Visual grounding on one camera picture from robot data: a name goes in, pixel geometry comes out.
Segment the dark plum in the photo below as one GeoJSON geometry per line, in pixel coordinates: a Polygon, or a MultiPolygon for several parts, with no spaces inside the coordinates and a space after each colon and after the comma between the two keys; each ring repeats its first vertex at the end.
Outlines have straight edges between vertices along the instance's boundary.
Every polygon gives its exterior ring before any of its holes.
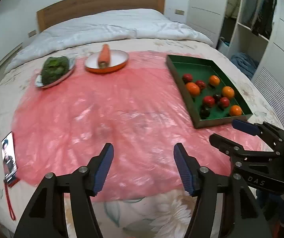
{"type": "Polygon", "coordinates": [[[207,119],[210,116],[210,108],[204,106],[200,108],[201,119],[207,119]]]}
{"type": "Polygon", "coordinates": [[[219,94],[214,94],[214,95],[213,95],[213,98],[214,98],[214,100],[215,100],[216,102],[219,102],[220,99],[221,99],[221,96],[220,96],[219,94]]]}

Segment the large front orange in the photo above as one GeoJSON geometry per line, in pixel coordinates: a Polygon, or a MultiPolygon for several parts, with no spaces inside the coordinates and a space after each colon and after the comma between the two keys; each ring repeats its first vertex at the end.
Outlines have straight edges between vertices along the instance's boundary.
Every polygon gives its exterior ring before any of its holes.
{"type": "Polygon", "coordinates": [[[201,94],[201,89],[194,82],[188,82],[186,84],[186,89],[188,90],[188,92],[192,97],[197,97],[201,94]]]}

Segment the small orange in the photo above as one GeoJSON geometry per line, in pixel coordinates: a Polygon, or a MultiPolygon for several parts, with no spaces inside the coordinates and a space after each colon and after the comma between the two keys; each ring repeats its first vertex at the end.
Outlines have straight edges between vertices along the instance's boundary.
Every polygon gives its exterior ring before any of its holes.
{"type": "Polygon", "coordinates": [[[211,75],[209,78],[209,84],[211,86],[217,87],[220,84],[221,80],[218,76],[216,75],[211,75]]]}

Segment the floral bed sheet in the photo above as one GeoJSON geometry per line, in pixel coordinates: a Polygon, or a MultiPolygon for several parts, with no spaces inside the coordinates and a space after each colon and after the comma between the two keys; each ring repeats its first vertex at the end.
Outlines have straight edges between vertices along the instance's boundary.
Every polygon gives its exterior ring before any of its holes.
{"type": "MultiPolygon", "coordinates": [[[[253,115],[250,121],[254,123],[266,121],[281,127],[281,122],[275,111],[252,82],[240,73],[224,55],[206,44],[196,41],[129,39],[112,41],[111,47],[126,52],[181,53],[189,54],[192,57],[211,59],[226,71],[252,109],[253,115]]],[[[9,131],[14,111],[35,71],[35,63],[30,62],[26,66],[19,66],[12,70],[0,82],[0,142],[9,131]]],[[[15,215],[20,217],[35,188],[25,182],[18,182],[10,189],[10,194],[6,196],[3,178],[0,159],[0,230],[6,237],[12,237],[17,221],[10,218],[8,204],[14,207],[15,215]]],[[[182,191],[173,190],[144,199],[98,202],[94,204],[94,210],[105,237],[156,237],[159,227],[153,224],[153,210],[161,202],[172,201],[180,202],[180,207],[183,210],[192,209],[195,205],[194,198],[186,196],[182,191]]]]}

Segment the green tray box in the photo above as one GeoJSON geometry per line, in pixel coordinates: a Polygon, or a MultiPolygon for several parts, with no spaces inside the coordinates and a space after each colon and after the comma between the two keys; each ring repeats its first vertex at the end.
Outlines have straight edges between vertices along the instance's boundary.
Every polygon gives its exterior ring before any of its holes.
{"type": "Polygon", "coordinates": [[[233,81],[221,70],[221,68],[212,60],[186,57],[180,55],[167,55],[167,67],[181,93],[186,109],[192,119],[195,128],[206,128],[231,123],[234,119],[248,120],[252,116],[252,110],[247,102],[235,87],[233,81]],[[182,80],[183,74],[191,74],[193,81],[202,80],[206,83],[206,88],[201,91],[197,97],[192,97],[186,89],[186,84],[182,80]],[[216,75],[221,82],[217,87],[209,84],[211,75],[216,75]],[[210,116],[207,119],[201,119],[200,108],[204,107],[202,99],[205,96],[221,94],[224,86],[230,86],[235,91],[235,96],[230,100],[230,106],[238,105],[242,109],[242,115],[232,117],[229,114],[230,108],[221,109],[217,103],[210,108],[210,116]]]}

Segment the blue folded blanket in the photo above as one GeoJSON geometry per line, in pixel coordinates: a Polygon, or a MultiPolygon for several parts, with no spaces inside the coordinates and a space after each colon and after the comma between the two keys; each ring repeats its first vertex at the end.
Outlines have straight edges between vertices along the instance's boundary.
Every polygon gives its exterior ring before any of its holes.
{"type": "Polygon", "coordinates": [[[236,53],[234,54],[230,61],[249,79],[252,80],[259,62],[254,60],[246,53],[236,53]]]}

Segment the pink plastic sheet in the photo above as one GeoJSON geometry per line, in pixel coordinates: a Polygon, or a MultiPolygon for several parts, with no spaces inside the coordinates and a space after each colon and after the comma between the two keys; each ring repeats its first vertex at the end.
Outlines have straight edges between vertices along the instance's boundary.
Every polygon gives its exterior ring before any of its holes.
{"type": "Polygon", "coordinates": [[[264,142],[230,125],[196,129],[166,66],[165,53],[131,52],[128,64],[105,75],[89,73],[84,59],[74,73],[49,89],[31,84],[13,121],[18,177],[38,185],[46,173],[72,173],[106,143],[114,158],[98,200],[127,200],[182,187],[173,148],[217,174],[230,173],[229,158],[212,147],[217,133],[262,151],[264,142]]]}

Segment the white bag on floor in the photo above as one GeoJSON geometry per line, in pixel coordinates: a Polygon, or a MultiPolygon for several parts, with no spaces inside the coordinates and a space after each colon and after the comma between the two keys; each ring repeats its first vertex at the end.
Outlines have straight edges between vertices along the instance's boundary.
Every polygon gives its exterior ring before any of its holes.
{"type": "Polygon", "coordinates": [[[229,51],[229,42],[225,41],[225,38],[221,36],[218,41],[217,50],[222,53],[224,56],[227,56],[229,51]]]}

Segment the hanging clothes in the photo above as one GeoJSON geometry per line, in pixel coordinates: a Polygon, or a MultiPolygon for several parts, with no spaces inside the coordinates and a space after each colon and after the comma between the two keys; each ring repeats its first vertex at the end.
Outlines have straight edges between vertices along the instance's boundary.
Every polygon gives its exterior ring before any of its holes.
{"type": "MultiPolygon", "coordinates": [[[[241,0],[228,0],[225,19],[235,20],[238,17],[241,0]]],[[[241,23],[252,30],[254,35],[269,39],[277,0],[246,0],[243,3],[241,23]]]]}

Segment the white wardrobe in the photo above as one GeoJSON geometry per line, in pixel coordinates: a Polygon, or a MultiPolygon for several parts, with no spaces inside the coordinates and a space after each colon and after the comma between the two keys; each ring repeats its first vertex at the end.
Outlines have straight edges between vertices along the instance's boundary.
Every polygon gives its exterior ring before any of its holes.
{"type": "MultiPolygon", "coordinates": [[[[249,27],[241,23],[245,1],[241,0],[238,17],[231,27],[226,58],[230,61],[234,54],[242,52],[259,62],[250,81],[271,105],[281,122],[280,128],[284,129],[284,0],[277,0],[269,39],[254,35],[249,27]]],[[[188,3],[187,25],[206,35],[213,42],[213,48],[217,48],[221,37],[227,2],[228,0],[189,0],[188,3]]]]}

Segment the orange rimmed white plate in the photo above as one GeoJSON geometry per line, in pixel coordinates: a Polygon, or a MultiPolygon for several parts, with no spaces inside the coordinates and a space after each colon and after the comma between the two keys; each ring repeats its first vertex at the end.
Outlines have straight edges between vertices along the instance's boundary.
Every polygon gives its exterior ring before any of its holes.
{"type": "Polygon", "coordinates": [[[110,50],[110,64],[106,68],[100,68],[98,66],[98,56],[99,52],[91,54],[84,63],[85,70],[95,74],[108,74],[114,71],[118,71],[126,66],[129,60],[129,54],[116,50],[110,50]]]}

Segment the green leafy vegetable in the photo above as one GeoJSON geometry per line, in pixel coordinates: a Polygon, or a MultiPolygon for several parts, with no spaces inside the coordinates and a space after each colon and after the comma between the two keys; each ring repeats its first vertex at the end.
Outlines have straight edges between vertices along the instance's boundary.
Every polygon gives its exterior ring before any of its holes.
{"type": "Polygon", "coordinates": [[[49,57],[43,64],[41,78],[43,85],[49,85],[69,71],[69,60],[67,57],[49,57]]]}

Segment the white oval dish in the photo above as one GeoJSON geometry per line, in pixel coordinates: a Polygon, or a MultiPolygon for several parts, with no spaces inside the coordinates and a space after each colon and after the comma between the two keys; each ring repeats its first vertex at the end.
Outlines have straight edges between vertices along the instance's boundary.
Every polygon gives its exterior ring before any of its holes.
{"type": "Polygon", "coordinates": [[[66,80],[73,73],[75,69],[75,58],[68,58],[68,60],[69,60],[69,71],[65,75],[63,75],[60,79],[58,79],[57,81],[49,85],[43,85],[42,78],[41,78],[41,72],[40,72],[38,75],[36,75],[36,79],[34,81],[35,87],[40,88],[40,89],[47,89],[47,88],[54,87],[60,84],[61,82],[63,82],[64,80],[66,80]]]}

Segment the white duvet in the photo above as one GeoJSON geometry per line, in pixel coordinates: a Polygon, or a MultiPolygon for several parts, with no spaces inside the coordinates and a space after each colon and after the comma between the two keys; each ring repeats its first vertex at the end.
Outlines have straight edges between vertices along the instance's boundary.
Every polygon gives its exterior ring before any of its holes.
{"type": "Polygon", "coordinates": [[[67,48],[123,39],[194,40],[213,45],[203,33],[172,22],[153,9],[111,10],[73,18],[42,31],[12,59],[6,73],[26,62],[67,48]]]}

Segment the wooden headboard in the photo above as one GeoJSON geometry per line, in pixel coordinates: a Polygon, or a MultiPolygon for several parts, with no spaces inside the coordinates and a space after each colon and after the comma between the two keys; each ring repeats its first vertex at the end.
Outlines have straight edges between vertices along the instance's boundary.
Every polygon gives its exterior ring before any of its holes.
{"type": "Polygon", "coordinates": [[[37,11],[39,31],[73,18],[110,10],[153,9],[164,13],[165,0],[62,0],[37,11]]]}

